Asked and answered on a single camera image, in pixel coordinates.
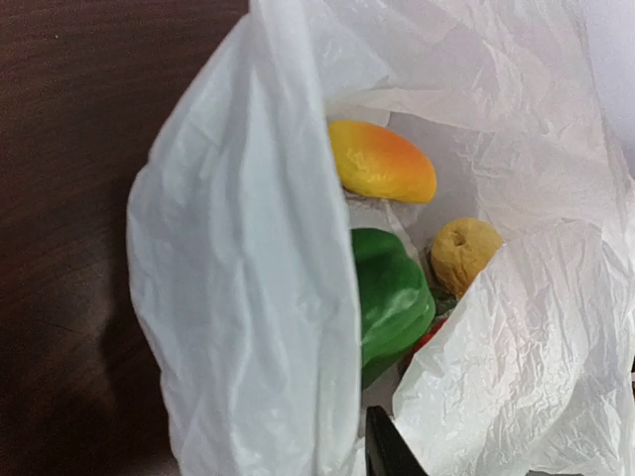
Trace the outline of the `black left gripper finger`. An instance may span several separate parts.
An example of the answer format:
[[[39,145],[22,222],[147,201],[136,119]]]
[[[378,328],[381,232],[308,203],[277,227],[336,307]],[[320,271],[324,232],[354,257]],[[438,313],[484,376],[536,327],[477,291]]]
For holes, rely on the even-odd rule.
[[[427,476],[387,412],[380,406],[366,409],[365,463],[367,476]]]

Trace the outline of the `red pumpkin toy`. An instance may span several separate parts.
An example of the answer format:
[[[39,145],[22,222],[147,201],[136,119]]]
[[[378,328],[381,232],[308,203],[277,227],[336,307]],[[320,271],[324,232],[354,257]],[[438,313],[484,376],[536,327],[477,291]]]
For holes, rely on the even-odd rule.
[[[409,366],[412,362],[414,355],[421,350],[425,345],[427,345],[430,340],[439,332],[439,330],[444,326],[446,322],[446,318],[442,318],[436,321],[427,331],[423,334],[418,341],[413,345],[410,352],[406,356],[405,362],[406,366]]]

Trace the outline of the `white plastic bag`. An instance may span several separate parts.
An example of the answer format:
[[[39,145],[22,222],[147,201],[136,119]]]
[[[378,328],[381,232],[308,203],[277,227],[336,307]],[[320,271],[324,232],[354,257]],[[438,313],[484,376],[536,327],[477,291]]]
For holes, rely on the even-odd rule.
[[[328,123],[432,162],[426,204],[348,191]],[[502,249],[399,384],[434,475],[634,471],[634,182],[576,1],[253,1],[132,187],[130,292],[185,475],[361,475],[352,226]]]

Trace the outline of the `yellow orange mango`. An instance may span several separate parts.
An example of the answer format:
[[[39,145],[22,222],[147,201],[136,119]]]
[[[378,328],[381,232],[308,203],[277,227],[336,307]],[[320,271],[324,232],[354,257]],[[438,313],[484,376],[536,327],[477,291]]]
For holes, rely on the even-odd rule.
[[[357,120],[328,123],[340,182],[372,198],[426,204],[437,191],[430,159],[409,140],[376,124]]]

